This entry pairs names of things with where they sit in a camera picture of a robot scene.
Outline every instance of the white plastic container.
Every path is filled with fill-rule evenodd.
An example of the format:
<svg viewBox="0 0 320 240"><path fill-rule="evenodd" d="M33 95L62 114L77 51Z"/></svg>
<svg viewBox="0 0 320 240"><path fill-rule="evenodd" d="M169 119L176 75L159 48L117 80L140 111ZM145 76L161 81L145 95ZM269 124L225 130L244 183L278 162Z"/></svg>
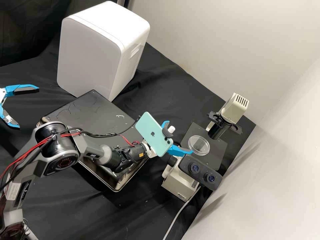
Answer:
<svg viewBox="0 0 320 240"><path fill-rule="evenodd" d="M149 30L146 20L111 1L66 17L59 86L76 97L95 89L112 101L133 78Z"/></svg>

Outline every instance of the glass petri dish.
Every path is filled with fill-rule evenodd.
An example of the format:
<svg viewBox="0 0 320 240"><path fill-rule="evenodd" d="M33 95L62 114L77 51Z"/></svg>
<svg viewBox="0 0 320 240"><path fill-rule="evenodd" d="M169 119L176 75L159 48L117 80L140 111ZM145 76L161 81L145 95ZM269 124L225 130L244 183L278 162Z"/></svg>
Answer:
<svg viewBox="0 0 320 240"><path fill-rule="evenodd" d="M193 135L188 140L189 148L197 155L204 156L210 151L209 142L199 135Z"/></svg>

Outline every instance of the black fabric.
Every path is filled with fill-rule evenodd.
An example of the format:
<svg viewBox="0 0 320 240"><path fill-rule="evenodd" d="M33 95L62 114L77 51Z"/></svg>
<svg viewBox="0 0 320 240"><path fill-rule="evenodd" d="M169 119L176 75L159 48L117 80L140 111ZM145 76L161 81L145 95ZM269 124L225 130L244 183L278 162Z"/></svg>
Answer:
<svg viewBox="0 0 320 240"><path fill-rule="evenodd" d="M0 66L38 56L61 26L70 0L0 0Z"/></svg>
<svg viewBox="0 0 320 240"><path fill-rule="evenodd" d="M0 144L14 155L29 139L40 118L74 99L56 82L58 38L38 57L0 68L1 86L31 83L40 92L8 98L4 108L21 130L0 123ZM206 127L206 114L224 101L185 73L179 66L146 45L133 80L113 101L137 118L149 111L158 122L170 120L180 142L192 121ZM229 143L220 172L230 165L255 124L242 117L243 135L224 134ZM0 169L12 158L0 147ZM166 158L153 158L119 193L90 183L87 172L73 168L37 179L23 207L24 216L39 239L162 239L183 202L161 187ZM168 239L181 239L210 195L201 189L177 219Z"/></svg>

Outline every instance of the white wall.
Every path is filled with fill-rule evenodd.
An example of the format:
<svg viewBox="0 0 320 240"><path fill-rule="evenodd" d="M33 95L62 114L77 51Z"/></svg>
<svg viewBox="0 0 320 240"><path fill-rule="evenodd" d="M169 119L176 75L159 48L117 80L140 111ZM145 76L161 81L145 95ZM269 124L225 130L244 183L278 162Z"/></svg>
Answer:
<svg viewBox="0 0 320 240"><path fill-rule="evenodd" d="M258 122L320 55L318 0L131 0L148 43Z"/></svg>
<svg viewBox="0 0 320 240"><path fill-rule="evenodd" d="M320 238L320 59L254 129L183 240Z"/></svg>

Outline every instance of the red wire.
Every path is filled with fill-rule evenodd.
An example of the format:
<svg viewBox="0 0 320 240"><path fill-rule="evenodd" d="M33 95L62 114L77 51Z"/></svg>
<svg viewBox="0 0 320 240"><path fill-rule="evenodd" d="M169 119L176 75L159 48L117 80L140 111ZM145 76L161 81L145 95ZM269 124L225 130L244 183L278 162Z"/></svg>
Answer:
<svg viewBox="0 0 320 240"><path fill-rule="evenodd" d="M129 142L129 140L128 139L126 139L126 137L125 136L123 136L123 135L121 135L121 134L119 134L125 141L126 141L126 143L128 143L130 146L132 146L132 147L134 147L134 145L133 144L131 144L130 142Z"/></svg>
<svg viewBox="0 0 320 240"><path fill-rule="evenodd" d="M62 134L61 137L69 137L69 136L75 136L75 135L79 135L80 132L78 133L65 133L65 134ZM43 139L41 142L39 142L37 145L33 146L32 148L30 148L26 153L22 154L19 158L17 158L15 161L13 161L12 163L10 163L7 168L3 171L3 173L0 175L0 179L6 174L6 172L9 170L9 168L15 164L15 163L18 163L19 161L23 160L26 156L28 156L33 150L35 150L37 147L45 144L48 139L51 138L51 136Z"/></svg>

